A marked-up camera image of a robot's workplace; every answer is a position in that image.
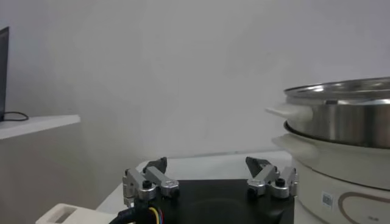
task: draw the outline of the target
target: white pot handle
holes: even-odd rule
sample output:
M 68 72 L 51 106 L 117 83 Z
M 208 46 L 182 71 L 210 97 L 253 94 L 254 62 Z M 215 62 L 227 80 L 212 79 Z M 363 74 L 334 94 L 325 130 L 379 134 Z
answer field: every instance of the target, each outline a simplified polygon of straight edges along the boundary
M 313 118 L 313 110 L 309 106 L 281 103 L 275 107 L 266 108 L 266 111 L 292 121 L 310 121 Z
M 291 134 L 285 134 L 283 136 L 273 138 L 272 142 L 275 145 L 286 149 L 292 157 L 297 159 L 312 160 L 318 159 L 319 157 L 319 150 L 315 145 L 298 140 L 297 138 L 291 136 Z

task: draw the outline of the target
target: white shelf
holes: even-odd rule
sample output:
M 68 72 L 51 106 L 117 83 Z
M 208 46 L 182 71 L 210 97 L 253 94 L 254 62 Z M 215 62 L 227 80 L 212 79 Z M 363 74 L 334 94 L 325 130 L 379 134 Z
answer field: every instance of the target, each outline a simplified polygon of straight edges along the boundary
M 0 139 L 26 135 L 80 122 L 79 115 L 30 117 L 28 121 L 0 122 Z

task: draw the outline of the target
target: wire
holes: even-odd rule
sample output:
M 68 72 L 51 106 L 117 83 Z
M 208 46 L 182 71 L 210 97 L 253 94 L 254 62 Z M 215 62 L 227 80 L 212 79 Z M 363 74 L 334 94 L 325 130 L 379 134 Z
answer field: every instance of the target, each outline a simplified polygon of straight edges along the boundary
M 149 210 L 151 210 L 154 215 L 156 216 L 156 224 L 160 224 L 160 216 L 158 215 L 158 212 L 155 208 L 149 207 Z
M 17 112 L 17 111 L 8 111 L 8 112 L 4 112 L 4 114 L 19 114 L 19 115 L 24 116 L 24 118 L 21 118 L 21 119 L 4 119 L 3 121 L 27 121 L 28 119 L 30 119 L 27 114 L 22 113 L 22 112 Z
M 163 212 L 161 211 L 160 208 L 158 208 L 158 213 L 160 214 L 160 224 L 163 224 L 164 223 L 164 216 L 163 216 Z

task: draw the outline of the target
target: white table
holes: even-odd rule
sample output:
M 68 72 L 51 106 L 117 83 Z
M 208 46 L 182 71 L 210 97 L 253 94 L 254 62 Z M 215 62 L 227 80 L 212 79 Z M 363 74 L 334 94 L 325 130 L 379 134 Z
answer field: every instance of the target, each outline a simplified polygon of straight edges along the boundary
M 176 180 L 248 179 L 250 178 L 250 172 L 245 163 L 245 157 L 247 156 L 267 159 L 279 169 L 284 169 L 284 167 L 291 165 L 291 156 L 282 150 L 261 153 L 198 156 L 168 159 L 166 175 Z M 137 170 L 141 170 L 146 164 L 147 161 L 141 163 L 137 166 Z M 120 184 L 96 210 L 116 214 L 125 208 L 123 205 L 122 184 Z M 323 223 L 303 208 L 297 200 L 295 209 L 294 223 Z

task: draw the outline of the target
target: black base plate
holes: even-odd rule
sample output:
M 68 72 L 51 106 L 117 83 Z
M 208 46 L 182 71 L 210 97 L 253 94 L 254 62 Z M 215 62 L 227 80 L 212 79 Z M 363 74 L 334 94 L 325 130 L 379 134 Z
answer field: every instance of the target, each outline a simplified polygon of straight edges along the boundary
M 166 224 L 293 224 L 294 197 L 247 197 L 247 180 L 179 180 L 177 200 L 157 197 Z

